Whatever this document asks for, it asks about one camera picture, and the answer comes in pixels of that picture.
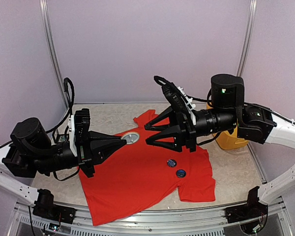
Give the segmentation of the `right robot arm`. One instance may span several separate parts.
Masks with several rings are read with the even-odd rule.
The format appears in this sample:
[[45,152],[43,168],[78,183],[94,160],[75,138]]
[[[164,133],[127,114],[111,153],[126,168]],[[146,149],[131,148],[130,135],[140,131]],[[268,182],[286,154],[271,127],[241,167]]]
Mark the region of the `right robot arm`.
[[295,121],[271,109],[244,100],[244,81],[230,74],[211,78],[206,102],[208,109],[196,110],[193,98],[163,77],[154,80],[162,88],[169,107],[145,125],[154,135],[148,145],[181,152],[195,151],[196,139],[224,131],[259,144],[277,144],[295,149]]

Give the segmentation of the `red t-shirt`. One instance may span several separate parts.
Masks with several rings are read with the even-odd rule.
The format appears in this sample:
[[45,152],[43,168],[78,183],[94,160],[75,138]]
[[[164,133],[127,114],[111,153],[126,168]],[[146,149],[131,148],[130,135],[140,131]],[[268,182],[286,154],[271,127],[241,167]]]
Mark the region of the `red t-shirt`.
[[[183,202],[215,200],[215,179],[205,149],[175,152],[146,144],[152,132],[146,131],[144,125],[155,117],[155,110],[135,117],[137,127],[133,131],[140,134],[139,141],[125,145],[95,166],[92,178],[79,174],[94,226],[141,212],[174,191]],[[174,159],[177,166],[169,167],[168,159]],[[176,176],[179,169],[186,171],[186,177]]]

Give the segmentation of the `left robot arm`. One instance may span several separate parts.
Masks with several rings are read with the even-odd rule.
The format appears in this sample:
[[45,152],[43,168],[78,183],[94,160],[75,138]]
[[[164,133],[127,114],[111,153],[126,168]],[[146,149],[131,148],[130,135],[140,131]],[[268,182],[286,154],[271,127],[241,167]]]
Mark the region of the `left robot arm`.
[[68,121],[69,140],[51,144],[39,119],[29,118],[17,123],[10,135],[12,143],[7,154],[0,157],[0,187],[18,197],[20,202],[38,207],[46,217],[59,214],[54,196],[47,189],[32,188],[15,177],[35,177],[77,167],[86,177],[94,176],[95,165],[102,164],[115,151],[127,144],[120,136],[89,131],[87,118],[71,116]]

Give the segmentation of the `yellow sunflower brooch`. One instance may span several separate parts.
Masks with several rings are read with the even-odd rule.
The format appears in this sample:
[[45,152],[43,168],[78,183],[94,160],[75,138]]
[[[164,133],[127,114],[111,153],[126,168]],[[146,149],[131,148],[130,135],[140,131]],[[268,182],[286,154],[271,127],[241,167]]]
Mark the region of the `yellow sunflower brooch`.
[[140,134],[138,132],[127,132],[121,137],[121,139],[125,140],[127,145],[131,145],[139,141]]

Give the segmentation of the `yellow plastic basket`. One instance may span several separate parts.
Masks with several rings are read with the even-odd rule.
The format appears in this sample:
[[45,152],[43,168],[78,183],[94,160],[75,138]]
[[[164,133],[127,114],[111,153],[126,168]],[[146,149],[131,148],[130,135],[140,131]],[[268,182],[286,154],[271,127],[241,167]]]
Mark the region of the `yellow plastic basket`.
[[220,148],[223,150],[232,150],[247,146],[249,143],[248,140],[237,137],[237,120],[233,114],[226,112],[215,113],[219,117],[217,119],[218,124],[221,125],[221,128],[218,128],[218,132],[221,133],[215,139]]

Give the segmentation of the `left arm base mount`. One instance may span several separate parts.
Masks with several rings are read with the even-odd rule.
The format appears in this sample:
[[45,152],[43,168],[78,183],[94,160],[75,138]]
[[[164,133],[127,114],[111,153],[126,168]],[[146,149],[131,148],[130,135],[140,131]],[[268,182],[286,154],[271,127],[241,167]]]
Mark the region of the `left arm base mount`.
[[60,205],[54,205],[50,208],[43,208],[39,206],[33,207],[33,214],[35,216],[67,224],[73,223],[76,211],[77,210],[75,208]]

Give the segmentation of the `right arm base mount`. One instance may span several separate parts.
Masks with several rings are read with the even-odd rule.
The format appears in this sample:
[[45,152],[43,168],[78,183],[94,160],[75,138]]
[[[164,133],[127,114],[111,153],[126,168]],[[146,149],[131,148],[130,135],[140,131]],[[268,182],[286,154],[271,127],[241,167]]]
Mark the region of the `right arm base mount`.
[[247,204],[227,207],[225,214],[228,223],[235,223],[261,217],[268,213],[267,205],[248,206]]

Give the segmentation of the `black case with teal brooch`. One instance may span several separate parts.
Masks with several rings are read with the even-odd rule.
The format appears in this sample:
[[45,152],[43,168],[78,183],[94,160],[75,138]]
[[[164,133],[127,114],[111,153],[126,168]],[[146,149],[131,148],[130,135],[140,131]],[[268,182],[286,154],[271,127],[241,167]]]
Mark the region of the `black case with teal brooch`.
[[59,133],[58,129],[55,129],[52,132],[52,140],[54,144],[62,143],[62,142],[69,142],[69,134],[66,133]]

